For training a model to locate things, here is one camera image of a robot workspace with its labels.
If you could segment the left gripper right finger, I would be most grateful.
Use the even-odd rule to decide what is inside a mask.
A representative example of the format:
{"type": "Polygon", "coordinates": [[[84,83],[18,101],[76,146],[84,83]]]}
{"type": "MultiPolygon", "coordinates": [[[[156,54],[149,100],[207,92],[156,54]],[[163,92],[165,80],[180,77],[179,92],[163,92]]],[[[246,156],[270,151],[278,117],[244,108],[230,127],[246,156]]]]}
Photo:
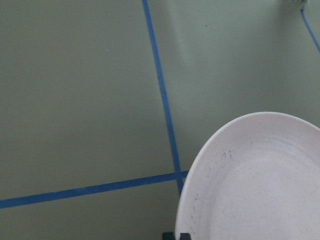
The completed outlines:
{"type": "Polygon", "coordinates": [[[180,233],[179,240],[191,240],[191,235],[188,232],[180,233]]]}

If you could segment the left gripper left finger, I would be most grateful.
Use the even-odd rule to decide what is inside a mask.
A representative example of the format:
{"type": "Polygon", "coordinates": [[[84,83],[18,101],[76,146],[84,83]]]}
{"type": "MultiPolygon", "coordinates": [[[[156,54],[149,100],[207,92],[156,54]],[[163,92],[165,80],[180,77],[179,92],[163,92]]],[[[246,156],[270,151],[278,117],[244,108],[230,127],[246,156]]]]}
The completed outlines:
{"type": "Polygon", "coordinates": [[[175,234],[173,232],[163,232],[161,235],[162,240],[175,240],[175,234]]]}

